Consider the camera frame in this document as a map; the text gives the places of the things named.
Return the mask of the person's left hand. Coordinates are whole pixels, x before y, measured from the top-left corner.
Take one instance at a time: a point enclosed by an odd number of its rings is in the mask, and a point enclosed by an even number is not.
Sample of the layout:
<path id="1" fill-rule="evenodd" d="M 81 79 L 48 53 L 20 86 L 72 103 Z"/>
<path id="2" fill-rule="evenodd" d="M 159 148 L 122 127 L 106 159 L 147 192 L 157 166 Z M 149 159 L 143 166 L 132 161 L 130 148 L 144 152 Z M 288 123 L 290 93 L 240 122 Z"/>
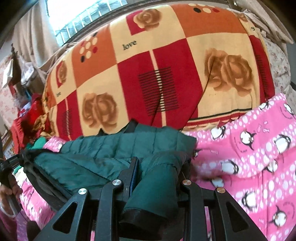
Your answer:
<path id="1" fill-rule="evenodd" d="M 9 216 L 15 215 L 13 209 L 9 204 L 8 198 L 11 195 L 14 195 L 19 204 L 20 195 L 22 194 L 22 192 L 23 190 L 17 184 L 17 181 L 15 180 L 14 176 L 10 178 L 10 187 L 1 184 L 1 207 L 5 214 L 8 214 Z"/>

